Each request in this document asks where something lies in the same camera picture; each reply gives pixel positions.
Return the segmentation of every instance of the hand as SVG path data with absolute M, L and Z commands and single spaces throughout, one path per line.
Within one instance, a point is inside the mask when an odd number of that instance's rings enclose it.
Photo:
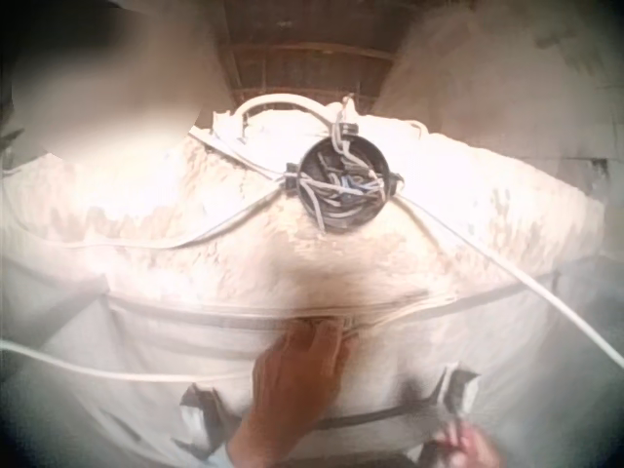
M 486 436 L 465 421 L 459 424 L 459 434 L 456 423 L 452 423 L 434 438 L 448 449 L 448 467 L 502 468 L 500 456 Z
M 232 463 L 266 467 L 284 458 L 335 400 L 355 344 L 342 322 L 294 321 L 255 361 L 253 405 L 227 445 Z

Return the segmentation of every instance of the sleeve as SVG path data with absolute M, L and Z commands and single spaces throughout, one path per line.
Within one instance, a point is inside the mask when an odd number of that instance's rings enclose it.
M 227 454 L 225 444 L 223 444 L 204 460 L 198 468 L 234 468 L 234 465 Z

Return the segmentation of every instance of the human hand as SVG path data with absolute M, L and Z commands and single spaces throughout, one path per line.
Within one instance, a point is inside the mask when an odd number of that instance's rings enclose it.
M 496 448 L 488 438 L 471 424 L 461 421 L 452 423 L 434 439 L 448 450 L 447 465 L 450 468 L 502 468 L 503 463 Z
M 270 466 L 294 448 L 335 400 L 356 340 L 343 324 L 294 321 L 255 361 L 253 405 L 227 445 L 237 467 Z

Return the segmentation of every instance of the ceiling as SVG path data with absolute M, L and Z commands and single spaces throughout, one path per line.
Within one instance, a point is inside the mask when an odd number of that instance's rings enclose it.
M 321 103 L 379 97 L 420 0 L 215 0 L 219 58 L 237 104 L 266 93 Z

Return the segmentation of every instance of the wooden ceiling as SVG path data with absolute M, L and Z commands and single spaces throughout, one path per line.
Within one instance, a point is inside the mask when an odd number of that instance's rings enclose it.
M 237 104 L 266 93 L 368 112 L 422 0 L 215 0 L 211 22 Z

